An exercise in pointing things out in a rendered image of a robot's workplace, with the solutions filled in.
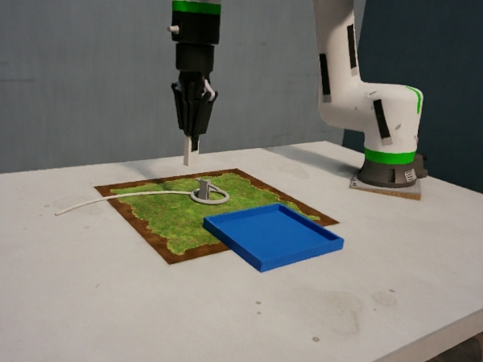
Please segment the blue tray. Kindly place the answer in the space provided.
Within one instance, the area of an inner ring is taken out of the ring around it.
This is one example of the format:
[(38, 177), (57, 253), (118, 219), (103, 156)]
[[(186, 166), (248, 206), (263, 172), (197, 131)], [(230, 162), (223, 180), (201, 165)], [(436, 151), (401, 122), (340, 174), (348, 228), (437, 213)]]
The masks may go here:
[(203, 228), (259, 273), (336, 252), (345, 241), (281, 203), (207, 216)]

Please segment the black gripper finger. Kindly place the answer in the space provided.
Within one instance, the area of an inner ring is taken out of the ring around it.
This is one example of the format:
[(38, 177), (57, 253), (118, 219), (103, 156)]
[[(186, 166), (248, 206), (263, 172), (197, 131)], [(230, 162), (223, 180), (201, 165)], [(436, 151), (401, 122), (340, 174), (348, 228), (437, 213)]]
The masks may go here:
[[(175, 107), (178, 119), (179, 129), (188, 132), (189, 109), (190, 103), (187, 97), (187, 81), (181, 80), (171, 84), (172, 91), (175, 97)], [(186, 149), (187, 136), (184, 135), (184, 165), (186, 166)]]
[(186, 166), (198, 165), (199, 137), (205, 134), (208, 128), (209, 118), (213, 109), (213, 103), (217, 99), (218, 92), (213, 91), (205, 80), (202, 99), (194, 100), (195, 83), (188, 83), (188, 102), (190, 103), (189, 121), (186, 149)]

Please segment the grey cable loop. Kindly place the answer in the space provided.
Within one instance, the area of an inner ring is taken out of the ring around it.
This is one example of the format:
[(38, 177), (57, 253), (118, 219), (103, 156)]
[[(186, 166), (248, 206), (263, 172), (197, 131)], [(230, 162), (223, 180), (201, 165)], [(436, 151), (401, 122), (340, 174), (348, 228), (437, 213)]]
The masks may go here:
[(190, 197), (191, 197), (191, 199), (192, 199), (192, 200), (194, 200), (194, 201), (196, 201), (197, 203), (200, 203), (200, 204), (210, 204), (210, 205), (214, 205), (214, 204), (223, 204), (223, 203), (225, 203), (225, 202), (227, 202), (227, 201), (229, 200), (229, 194), (228, 194), (226, 191), (222, 191), (221, 189), (219, 189), (219, 190), (217, 191), (217, 190), (214, 190), (214, 189), (212, 189), (212, 188), (210, 188), (210, 191), (211, 191), (211, 192), (220, 193), (220, 194), (224, 195), (224, 196), (225, 196), (225, 198), (224, 198), (224, 199), (222, 199), (222, 200), (202, 200), (202, 199), (198, 199), (198, 198), (196, 198), (194, 195), (195, 195), (196, 193), (199, 193), (199, 190), (200, 190), (200, 189), (198, 188), (198, 189), (196, 189), (196, 190), (194, 190), (194, 191), (192, 191), (192, 192), (190, 193)]

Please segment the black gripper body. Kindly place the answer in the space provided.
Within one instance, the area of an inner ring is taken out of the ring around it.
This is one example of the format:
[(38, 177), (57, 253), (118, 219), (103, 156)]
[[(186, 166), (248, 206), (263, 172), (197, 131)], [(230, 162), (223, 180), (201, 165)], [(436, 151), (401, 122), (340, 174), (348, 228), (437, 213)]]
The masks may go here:
[(195, 83), (194, 100), (202, 99), (205, 80), (210, 86), (209, 73), (213, 71), (214, 46), (197, 46), (176, 43), (175, 67), (180, 70), (179, 82), (187, 81), (187, 97), (189, 81)]

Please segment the green grass mat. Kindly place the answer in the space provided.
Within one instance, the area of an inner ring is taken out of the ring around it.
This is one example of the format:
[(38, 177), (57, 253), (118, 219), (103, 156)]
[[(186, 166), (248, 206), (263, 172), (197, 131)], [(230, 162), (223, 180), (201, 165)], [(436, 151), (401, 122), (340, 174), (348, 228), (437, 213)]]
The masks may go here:
[(199, 179), (229, 194), (223, 204), (200, 204), (185, 194), (132, 195), (107, 200), (169, 265), (231, 250), (203, 228), (204, 217), (281, 203), (322, 227), (340, 222), (237, 168), (94, 187), (103, 197), (200, 188)]

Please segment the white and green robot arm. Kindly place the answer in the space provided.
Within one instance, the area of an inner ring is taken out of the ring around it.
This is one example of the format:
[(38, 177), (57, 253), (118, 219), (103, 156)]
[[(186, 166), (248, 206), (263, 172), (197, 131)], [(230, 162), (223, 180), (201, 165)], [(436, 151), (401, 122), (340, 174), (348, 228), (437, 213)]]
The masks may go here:
[[(330, 126), (365, 134), (361, 182), (387, 188), (414, 186), (428, 173), (427, 156), (415, 153), (423, 94), (405, 85), (361, 81), (353, 0), (313, 0), (313, 6), (320, 117)], [(212, 46), (219, 44), (220, 21), (221, 0), (172, 0), (167, 30), (173, 41)]]

